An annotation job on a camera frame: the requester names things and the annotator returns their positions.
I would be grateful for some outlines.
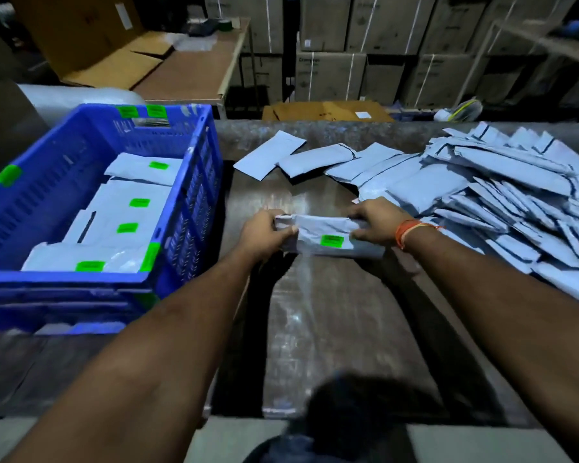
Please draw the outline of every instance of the blue plastic crate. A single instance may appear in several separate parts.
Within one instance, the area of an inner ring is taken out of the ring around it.
[[[184,158],[145,271],[19,271],[35,245],[62,241],[121,152]],[[130,321],[196,276],[222,165],[209,105],[79,106],[0,174],[0,330]]]

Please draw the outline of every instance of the white label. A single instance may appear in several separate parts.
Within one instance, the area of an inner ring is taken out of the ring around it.
[[[129,18],[129,13],[126,12],[124,3],[116,3],[116,10],[118,10],[118,16],[120,16],[120,21],[122,21],[124,29],[127,31],[129,29],[133,29],[133,25],[131,24],[131,18]]]

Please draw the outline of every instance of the orange thread bracelet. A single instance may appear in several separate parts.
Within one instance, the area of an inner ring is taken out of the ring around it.
[[[397,228],[397,231],[394,235],[394,239],[397,242],[397,247],[399,247],[401,250],[405,250],[405,244],[403,243],[405,237],[408,235],[409,232],[413,231],[418,227],[433,227],[434,229],[441,229],[444,226],[434,226],[433,224],[420,222],[417,221],[416,219],[409,219],[407,221],[403,221]]]

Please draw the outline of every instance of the hand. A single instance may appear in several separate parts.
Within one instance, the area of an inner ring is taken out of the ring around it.
[[[349,209],[349,217],[365,219],[371,225],[370,229],[355,230],[350,237],[378,245],[394,244],[394,234],[399,225],[403,221],[414,219],[383,196],[353,205]]]
[[[262,209],[254,217],[244,223],[240,233],[238,247],[254,257],[254,262],[261,262],[272,256],[281,248],[286,239],[298,232],[298,227],[292,226],[282,231],[275,231],[275,216],[285,214],[280,209]]]

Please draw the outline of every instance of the concrete floor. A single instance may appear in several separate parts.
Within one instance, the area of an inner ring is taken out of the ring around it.
[[[35,420],[0,420],[0,459]],[[279,435],[284,421],[212,417],[197,431],[186,463],[241,463],[259,444]],[[417,463],[570,463],[542,430],[410,425]]]

